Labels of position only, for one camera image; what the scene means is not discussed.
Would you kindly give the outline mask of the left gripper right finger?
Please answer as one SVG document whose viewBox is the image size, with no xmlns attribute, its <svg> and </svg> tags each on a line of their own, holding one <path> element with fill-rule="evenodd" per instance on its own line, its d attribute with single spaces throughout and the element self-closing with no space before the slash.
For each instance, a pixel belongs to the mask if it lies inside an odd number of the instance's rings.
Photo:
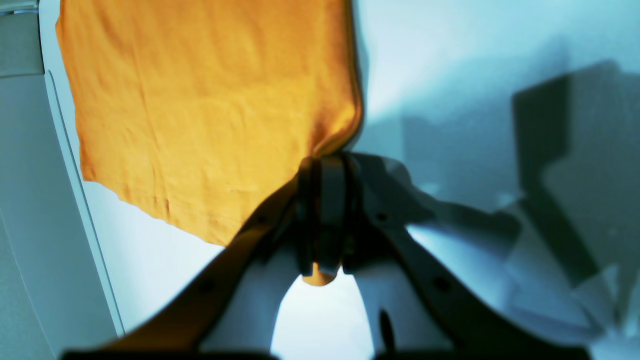
<svg viewBox="0 0 640 360">
<path fill-rule="evenodd" d="M 587 360 L 488 308 L 406 229 L 354 153 L 318 159 L 318 268 L 354 276 L 377 360 Z"/>
</svg>

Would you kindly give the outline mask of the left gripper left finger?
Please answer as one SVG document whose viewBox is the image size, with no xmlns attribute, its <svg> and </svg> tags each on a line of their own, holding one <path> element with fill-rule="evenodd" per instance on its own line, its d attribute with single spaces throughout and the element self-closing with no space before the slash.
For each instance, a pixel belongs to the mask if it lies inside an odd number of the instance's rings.
<svg viewBox="0 0 640 360">
<path fill-rule="evenodd" d="M 64 360 L 269 360 L 286 292 L 310 274 L 307 198 L 316 160 L 269 196 L 231 244 L 169 305 L 128 335 Z"/>
</svg>

